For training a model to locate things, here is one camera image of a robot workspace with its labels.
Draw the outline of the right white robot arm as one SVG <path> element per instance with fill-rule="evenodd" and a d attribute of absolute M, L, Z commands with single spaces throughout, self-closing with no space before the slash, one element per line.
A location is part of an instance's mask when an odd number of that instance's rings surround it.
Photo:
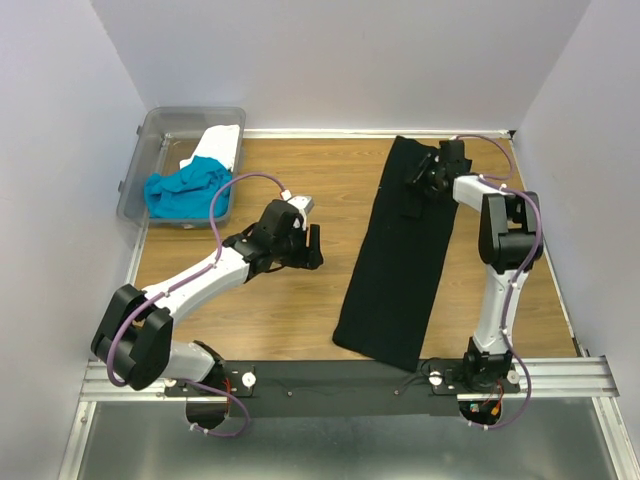
<path fill-rule="evenodd" d="M 450 197 L 480 214 L 478 251 L 487 278 L 478 326 L 451 379 L 480 392 L 509 377 L 513 326 L 529 272 L 543 251 L 537 196 L 472 174 L 462 155 L 427 154 L 406 186 L 428 199 Z"/>

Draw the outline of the black t shirt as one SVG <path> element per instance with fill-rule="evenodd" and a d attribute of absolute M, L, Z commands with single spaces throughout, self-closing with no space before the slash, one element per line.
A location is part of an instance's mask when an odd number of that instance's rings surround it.
<path fill-rule="evenodd" d="M 458 209 L 450 197 L 406 188 L 405 176 L 428 153 L 440 153 L 439 145 L 395 138 L 332 336 L 405 371 L 418 364 Z"/>

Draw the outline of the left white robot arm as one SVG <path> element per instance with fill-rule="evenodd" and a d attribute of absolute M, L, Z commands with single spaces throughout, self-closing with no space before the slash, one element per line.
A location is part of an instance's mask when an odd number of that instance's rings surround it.
<path fill-rule="evenodd" d="M 320 228 L 308 220 L 313 207 L 309 196 L 273 200 L 256 223 L 190 268 L 143 289 L 117 289 L 91 342 L 111 383 L 140 391 L 168 379 L 188 382 L 201 395 L 214 393 L 222 383 L 222 357 L 202 342 L 174 341 L 175 327 L 258 275 L 319 268 Z"/>

